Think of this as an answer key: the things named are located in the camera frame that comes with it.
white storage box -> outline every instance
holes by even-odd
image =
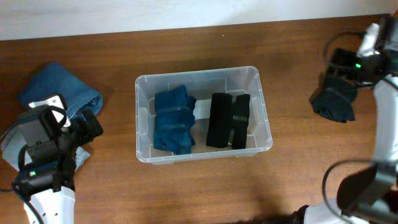
[[[192,153],[175,155],[154,149],[155,94],[185,85],[188,94],[198,101],[195,104],[195,124],[191,135],[196,141]],[[211,95],[229,93],[233,96],[250,94],[250,118],[246,149],[218,149],[206,146]],[[272,146],[266,103],[262,93],[260,75],[254,67],[224,68],[198,72],[181,72],[163,75],[142,75],[136,80],[136,149],[141,162],[169,164],[177,161],[212,159],[228,156],[253,156]]]

white backdrop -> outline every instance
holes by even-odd
[[[398,0],[0,0],[0,40],[392,13]]]

blue folded clothing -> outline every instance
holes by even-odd
[[[190,154],[195,140],[190,134],[195,124],[193,109],[196,99],[188,96],[187,87],[181,85],[173,90],[155,95],[154,148]]]
[[[72,75],[59,63],[48,64],[36,74],[18,95],[18,101],[29,109],[28,104],[60,93],[65,99],[69,118],[81,116],[81,111],[91,109],[95,115],[102,107],[102,95]]]

rolled black garment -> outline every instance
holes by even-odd
[[[324,89],[311,102],[315,113],[341,123],[355,121],[354,109],[351,106],[358,90],[338,77],[328,77]]]
[[[232,106],[232,128],[234,136],[232,140],[233,149],[245,149],[248,138],[248,126],[250,116],[250,94],[243,94],[236,97]]]
[[[232,96],[227,93],[213,93],[206,145],[217,148],[227,147],[231,123]]]

black cloth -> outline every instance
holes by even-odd
[[[341,123],[355,121],[351,103],[357,94],[358,90],[348,82],[337,77],[327,77],[323,90],[311,105],[315,113],[326,119]]]
[[[250,116],[250,94],[243,94],[236,97],[233,105],[232,128],[234,137],[232,140],[233,149],[245,149],[248,138],[248,126]]]
[[[213,93],[206,145],[217,148],[227,147],[231,125],[232,96],[227,93]]]

